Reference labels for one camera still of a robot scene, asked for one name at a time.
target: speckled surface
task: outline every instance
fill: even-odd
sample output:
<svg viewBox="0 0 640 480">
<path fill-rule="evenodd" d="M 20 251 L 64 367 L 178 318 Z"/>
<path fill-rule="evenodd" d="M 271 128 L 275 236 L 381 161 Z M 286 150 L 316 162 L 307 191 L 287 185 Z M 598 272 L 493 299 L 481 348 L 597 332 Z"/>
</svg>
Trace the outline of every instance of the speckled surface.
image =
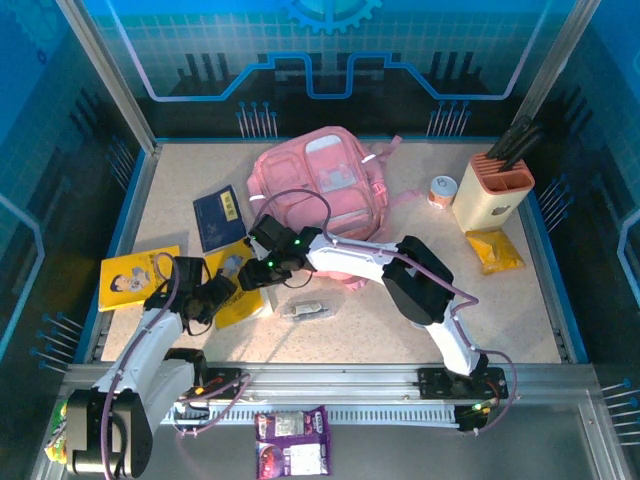
<svg viewBox="0 0 640 480">
<path fill-rule="evenodd" d="M 270 144 L 165 145 L 136 238 L 134 251 L 178 244 L 182 254 L 202 255 L 193 200 L 232 184 L 245 223 L 253 218 L 246 179 L 255 159 Z M 460 181 L 469 157 L 483 145 L 403 142 L 389 161 L 391 194 L 409 188 L 426 191 L 431 179 L 449 175 Z M 449 267 L 454 283 L 480 299 L 463 311 L 473 339 L 485 348 L 503 350 L 516 362 L 557 363 L 555 340 L 517 213 L 504 231 L 527 264 L 525 269 L 484 277 L 479 260 L 460 232 L 451 209 L 430 207 L 423 199 L 392 211 L 395 240 L 415 235 Z M 304 281 L 305 272 L 295 281 Z M 435 344 L 396 310 L 385 289 L 370 282 L 349 292 L 341 284 L 314 278 L 301 290 L 272 287 L 276 313 L 241 322 L 209 335 L 183 335 L 176 346 L 202 348 L 211 361 L 294 363 L 441 362 Z M 290 299 L 329 299 L 339 306 L 332 318 L 292 324 L 277 307 Z M 115 360 L 139 322 L 141 307 L 114 314 L 103 360 Z"/>
</svg>

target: white robotic arm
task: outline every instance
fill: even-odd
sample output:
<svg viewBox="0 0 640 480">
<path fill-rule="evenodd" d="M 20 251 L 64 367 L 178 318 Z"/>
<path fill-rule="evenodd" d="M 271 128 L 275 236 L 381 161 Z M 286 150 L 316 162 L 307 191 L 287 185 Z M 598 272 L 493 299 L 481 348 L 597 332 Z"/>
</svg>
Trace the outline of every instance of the white robotic arm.
<svg viewBox="0 0 640 480">
<path fill-rule="evenodd" d="M 414 237 L 399 243 L 370 243 L 332 237 L 307 227 L 300 234 L 283 227 L 266 215 L 250 232 L 257 259 L 240 272 L 245 290 L 281 283 L 292 270 L 341 272 L 368 278 L 387 287 L 400 312 L 429 332 L 442 353 L 446 368 L 458 375 L 472 376 L 486 357 L 467 345 L 453 319 L 453 294 L 410 268 L 392 253 L 403 253 L 425 264 L 449 283 L 451 272 L 427 247 Z M 464 328 L 458 318 L 458 325 Z"/>
<path fill-rule="evenodd" d="M 451 284 L 453 275 L 417 238 L 407 236 L 397 244 L 333 239 L 312 227 L 296 233 L 266 215 L 251 229 L 249 239 L 258 258 L 240 269 L 238 279 L 244 290 L 283 283 L 300 269 L 368 278 L 386 287 L 398 310 L 429 332 L 442 353 L 447 375 L 465 382 L 483 381 L 487 357 L 474 349 L 460 320 L 453 318 L 452 287 L 442 286 Z M 414 267 L 407 265 L 407 258 Z M 168 295 L 150 297 L 134 334 L 142 338 L 135 345 L 132 340 L 126 353 L 91 389 L 76 390 L 67 402 L 67 468 L 71 473 L 104 472 L 104 452 L 110 471 L 139 476 L 162 418 L 183 392 L 198 383 L 196 362 L 168 355 L 168 351 L 185 329 L 190 331 L 189 321 L 210 325 L 236 287 L 221 275 L 201 285 L 202 259 L 175 260 L 180 272 L 176 300 L 158 317 L 160 307 L 167 308 Z M 200 354 L 204 364 L 202 353 L 193 352 Z M 105 398 L 116 383 L 115 400 L 107 409 Z M 101 452 L 99 419 L 104 412 L 111 413 L 111 420 L 106 451 Z"/>
</svg>

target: purple snack bag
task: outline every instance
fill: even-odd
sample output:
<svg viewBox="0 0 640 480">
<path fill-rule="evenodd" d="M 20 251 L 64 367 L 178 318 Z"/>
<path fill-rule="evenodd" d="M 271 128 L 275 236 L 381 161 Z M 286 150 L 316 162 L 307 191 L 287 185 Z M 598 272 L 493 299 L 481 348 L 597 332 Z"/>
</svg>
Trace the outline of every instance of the purple snack bag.
<svg viewBox="0 0 640 480">
<path fill-rule="evenodd" d="M 292 475 L 331 475 L 327 412 L 258 414 L 255 418 L 258 480 Z"/>
<path fill-rule="evenodd" d="M 328 434 L 329 423 L 324 407 L 308 412 L 274 412 L 255 416 L 258 440 Z"/>
</svg>

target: small can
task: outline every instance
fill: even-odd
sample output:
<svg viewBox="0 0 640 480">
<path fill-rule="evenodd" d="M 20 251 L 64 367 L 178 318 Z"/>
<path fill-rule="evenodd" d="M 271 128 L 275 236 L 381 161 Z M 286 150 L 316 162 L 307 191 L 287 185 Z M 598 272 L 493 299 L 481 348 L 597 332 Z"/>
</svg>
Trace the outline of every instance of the small can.
<svg viewBox="0 0 640 480">
<path fill-rule="evenodd" d="M 432 207 L 444 209 L 453 201 L 458 191 L 458 184 L 451 177 L 440 175 L 431 181 L 429 203 Z"/>
</svg>

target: black handle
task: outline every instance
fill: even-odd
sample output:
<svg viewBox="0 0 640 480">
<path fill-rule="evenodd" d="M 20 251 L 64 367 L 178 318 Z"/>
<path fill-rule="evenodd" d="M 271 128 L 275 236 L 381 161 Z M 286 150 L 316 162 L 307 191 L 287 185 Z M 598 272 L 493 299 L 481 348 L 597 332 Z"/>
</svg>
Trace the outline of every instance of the black handle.
<svg viewBox="0 0 640 480">
<path fill-rule="evenodd" d="M 504 132 L 495 145 L 491 147 L 491 150 L 487 153 L 487 158 L 500 158 L 504 156 L 504 152 L 531 126 L 531 122 L 531 117 L 528 115 L 523 115 L 516 120 L 516 122 Z"/>
<path fill-rule="evenodd" d="M 518 160 L 524 157 L 530 150 L 532 150 L 538 143 L 544 138 L 544 132 L 538 131 L 533 136 L 528 136 L 527 140 L 520 145 L 520 147 L 510 156 L 505 164 L 498 169 L 498 172 L 506 172 L 511 170 Z"/>
<path fill-rule="evenodd" d="M 502 152 L 502 155 L 498 155 L 498 160 L 509 160 L 516 152 L 518 152 L 523 145 L 526 145 L 529 142 L 530 138 L 533 138 L 538 132 L 542 131 L 542 125 L 535 124 L 529 130 L 524 132 L 519 138 L 516 138 L 515 141 L 505 148 Z"/>
</svg>

